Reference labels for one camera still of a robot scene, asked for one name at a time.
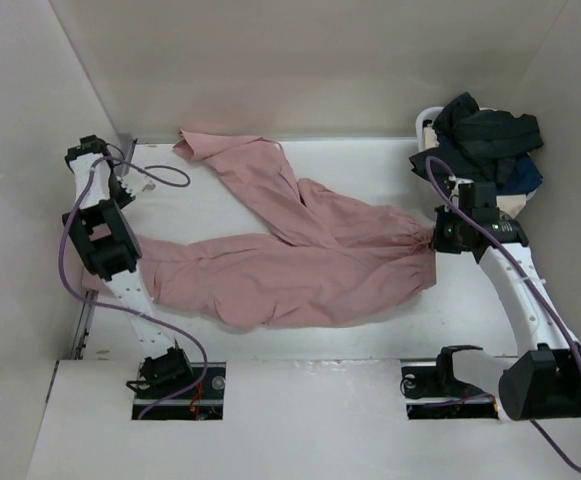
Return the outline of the pink trousers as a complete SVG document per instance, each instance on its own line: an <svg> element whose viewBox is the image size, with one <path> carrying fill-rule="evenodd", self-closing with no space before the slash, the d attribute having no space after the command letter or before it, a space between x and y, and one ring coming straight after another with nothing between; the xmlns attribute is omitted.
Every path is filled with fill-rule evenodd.
<svg viewBox="0 0 581 480"><path fill-rule="evenodd" d="M434 286L429 227L297 177L279 143L186 131L175 151L213 171L267 231L191 244L141 237L140 274L158 304L243 330L336 327Z"/></svg>

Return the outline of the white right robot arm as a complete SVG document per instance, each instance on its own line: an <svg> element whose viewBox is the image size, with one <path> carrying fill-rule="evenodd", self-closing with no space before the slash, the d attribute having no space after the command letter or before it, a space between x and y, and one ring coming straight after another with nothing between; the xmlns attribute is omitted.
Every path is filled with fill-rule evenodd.
<svg viewBox="0 0 581 480"><path fill-rule="evenodd" d="M445 347L434 384L443 394L468 385L495 395L512 420L581 417L581 344L558 324L521 225L500 211L493 184L451 177L450 201L437 208L432 247L469 252L494 286L510 322L516 361L482 348Z"/></svg>

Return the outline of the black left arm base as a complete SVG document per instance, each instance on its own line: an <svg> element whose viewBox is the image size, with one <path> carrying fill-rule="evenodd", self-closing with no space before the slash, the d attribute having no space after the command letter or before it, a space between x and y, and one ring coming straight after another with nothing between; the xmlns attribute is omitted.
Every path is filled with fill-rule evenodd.
<svg viewBox="0 0 581 480"><path fill-rule="evenodd" d="M170 348L146 358L137 378L126 382L134 394L132 415L143 421L215 421L223 418L227 365L192 363Z"/></svg>

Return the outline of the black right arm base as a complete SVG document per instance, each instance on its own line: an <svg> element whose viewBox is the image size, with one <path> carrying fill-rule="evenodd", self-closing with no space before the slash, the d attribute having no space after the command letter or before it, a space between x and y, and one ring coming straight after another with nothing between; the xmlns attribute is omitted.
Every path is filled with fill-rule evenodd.
<svg viewBox="0 0 581 480"><path fill-rule="evenodd" d="M453 357L458 352L483 349L471 345L443 347L434 360L401 364L400 391L406 400L409 420L498 420L495 397L458 380Z"/></svg>

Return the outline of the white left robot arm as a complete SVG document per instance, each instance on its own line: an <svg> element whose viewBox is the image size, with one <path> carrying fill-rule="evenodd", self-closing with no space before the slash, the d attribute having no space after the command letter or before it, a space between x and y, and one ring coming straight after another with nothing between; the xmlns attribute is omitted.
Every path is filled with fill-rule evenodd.
<svg viewBox="0 0 581 480"><path fill-rule="evenodd" d="M156 177L134 169L117 175L109 147L90 135L67 150L77 197L62 221L85 269L104 283L130 321L146 374L160 372L162 389L172 398L184 398L193 390L195 376L176 339L154 322L154 302L139 268L142 251L122 212L139 194L155 188Z"/></svg>

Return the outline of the dark clothes pile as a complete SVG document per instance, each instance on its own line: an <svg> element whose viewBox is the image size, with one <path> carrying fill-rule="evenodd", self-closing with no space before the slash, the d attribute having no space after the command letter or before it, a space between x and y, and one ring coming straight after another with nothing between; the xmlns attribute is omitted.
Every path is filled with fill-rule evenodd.
<svg viewBox="0 0 581 480"><path fill-rule="evenodd" d="M441 108L433 128L449 137L473 165L486 172L486 164L504 161L497 168L503 184L514 158L543 147L539 122L531 114L513 115L506 110L486 109L465 92Z"/></svg>

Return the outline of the white laundry basket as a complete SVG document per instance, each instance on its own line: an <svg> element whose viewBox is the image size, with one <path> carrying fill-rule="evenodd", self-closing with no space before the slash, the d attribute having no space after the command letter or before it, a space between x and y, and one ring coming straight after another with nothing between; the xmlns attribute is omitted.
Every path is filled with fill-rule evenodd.
<svg viewBox="0 0 581 480"><path fill-rule="evenodd" d="M425 160L428 156L435 156L443 160L452 172L464 179L477 182L492 182L496 184L498 196L526 195L533 193L542 185L543 176L529 154L517 156L512 160L509 175L503 184L497 183L497 168L504 161L495 161L486 164L486 172L482 172L478 166L467 160L453 141L438 133L434 128L433 113L440 113L439 108L431 108L423 111L417 122L419 125L418 139L424 149L410 158L413 172L424 180L428 180L425 169Z"/></svg>

